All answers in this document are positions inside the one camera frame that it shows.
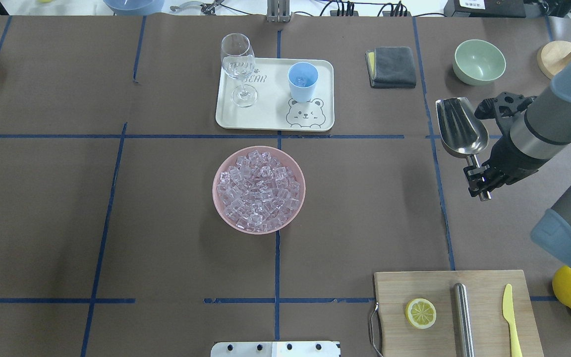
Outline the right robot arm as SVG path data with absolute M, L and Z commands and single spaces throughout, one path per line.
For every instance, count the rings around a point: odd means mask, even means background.
M 533 189 L 544 203 L 530 238 L 537 246 L 571 267 L 571 63 L 537 96 L 505 91 L 483 100 L 474 110 L 479 119 L 493 119 L 501 136 L 482 164 L 466 167 L 469 194 L 480 196 L 503 186 L 541 179 Z

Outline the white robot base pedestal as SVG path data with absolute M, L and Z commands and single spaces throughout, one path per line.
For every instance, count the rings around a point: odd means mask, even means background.
M 336 341 L 220 342 L 211 348 L 211 357 L 340 357 Z

